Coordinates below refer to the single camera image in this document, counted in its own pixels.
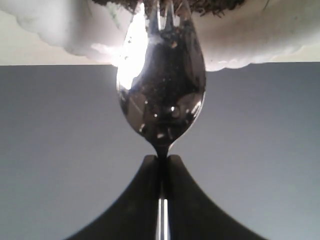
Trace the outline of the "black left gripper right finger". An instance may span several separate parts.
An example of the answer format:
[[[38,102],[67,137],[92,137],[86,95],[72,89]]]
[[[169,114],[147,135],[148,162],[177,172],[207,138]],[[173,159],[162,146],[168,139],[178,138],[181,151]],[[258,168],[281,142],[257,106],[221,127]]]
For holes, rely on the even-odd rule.
[[[178,155],[170,155],[163,169],[170,239],[263,239],[217,206],[197,185]]]

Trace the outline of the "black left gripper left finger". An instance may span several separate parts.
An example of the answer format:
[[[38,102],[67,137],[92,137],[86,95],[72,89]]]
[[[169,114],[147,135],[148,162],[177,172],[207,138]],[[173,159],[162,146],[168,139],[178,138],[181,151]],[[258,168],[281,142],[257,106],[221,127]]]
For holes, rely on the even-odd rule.
[[[160,195],[159,162],[147,155],[131,183],[97,219],[69,240],[155,240]]]

